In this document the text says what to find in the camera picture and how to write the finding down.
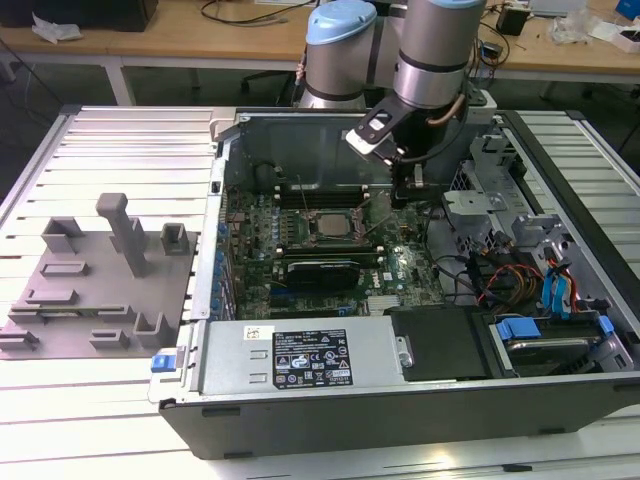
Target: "circuit board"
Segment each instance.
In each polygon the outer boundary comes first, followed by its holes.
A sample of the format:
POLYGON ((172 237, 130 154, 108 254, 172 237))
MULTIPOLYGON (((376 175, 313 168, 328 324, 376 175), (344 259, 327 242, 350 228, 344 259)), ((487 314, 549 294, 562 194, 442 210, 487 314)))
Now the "circuit board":
POLYGON ((232 190, 226 218, 234 270, 240 272, 236 318, 368 316, 381 315, 380 305, 443 303, 421 242, 425 217, 420 209, 392 210, 384 190, 368 199, 357 208, 285 210, 269 195, 232 190), (360 265, 357 285, 336 292, 291 291, 287 262, 279 255, 283 245, 305 252, 299 259, 328 262, 337 248, 352 246, 350 258, 360 265), (368 260, 360 262, 358 255, 368 260))

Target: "white sticker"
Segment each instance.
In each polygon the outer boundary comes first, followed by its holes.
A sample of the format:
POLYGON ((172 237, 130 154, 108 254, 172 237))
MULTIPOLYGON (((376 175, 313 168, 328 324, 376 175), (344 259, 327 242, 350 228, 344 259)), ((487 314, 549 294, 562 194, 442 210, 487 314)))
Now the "white sticker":
POLYGON ((333 378, 350 377, 351 370, 330 370, 333 378))
POLYGON ((273 325, 257 325, 244 327, 245 340, 271 340, 276 327, 273 325))

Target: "light blue robot joint cap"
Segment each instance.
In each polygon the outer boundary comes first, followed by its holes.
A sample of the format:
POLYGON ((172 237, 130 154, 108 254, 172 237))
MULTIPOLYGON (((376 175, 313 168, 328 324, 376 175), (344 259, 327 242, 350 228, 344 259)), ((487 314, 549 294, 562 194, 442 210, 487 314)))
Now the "light blue robot joint cap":
POLYGON ((326 45, 363 31, 376 19, 376 9, 362 0, 336 0, 319 6, 309 17, 307 43, 326 45))
POLYGON ((485 3, 486 0, 429 0, 434 5, 438 5, 442 8, 450 8, 452 10, 458 10, 463 8, 476 7, 485 3))

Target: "white paper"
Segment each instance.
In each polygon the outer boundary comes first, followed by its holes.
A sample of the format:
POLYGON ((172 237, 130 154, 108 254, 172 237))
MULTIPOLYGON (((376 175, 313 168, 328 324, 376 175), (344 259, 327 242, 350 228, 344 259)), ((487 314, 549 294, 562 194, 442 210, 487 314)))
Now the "white paper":
POLYGON ((35 25, 31 27, 31 30, 33 33, 44 38, 48 42, 57 44, 58 41, 82 38, 80 28, 77 25, 58 25, 38 18, 34 13, 31 15, 33 16, 33 22, 35 23, 35 25))
POLYGON ((620 25, 601 21, 591 29, 589 35, 594 38, 604 40, 605 42, 610 42, 613 36, 620 33, 622 30, 623 27, 620 25))

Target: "screw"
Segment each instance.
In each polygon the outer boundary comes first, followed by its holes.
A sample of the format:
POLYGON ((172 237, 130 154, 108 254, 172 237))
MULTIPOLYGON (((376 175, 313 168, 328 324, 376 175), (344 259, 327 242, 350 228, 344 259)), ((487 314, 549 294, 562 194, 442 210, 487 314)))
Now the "screw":
POLYGON ((400 365, 404 368, 410 368, 413 366, 413 362, 411 361, 411 357, 407 353, 400 354, 400 365))

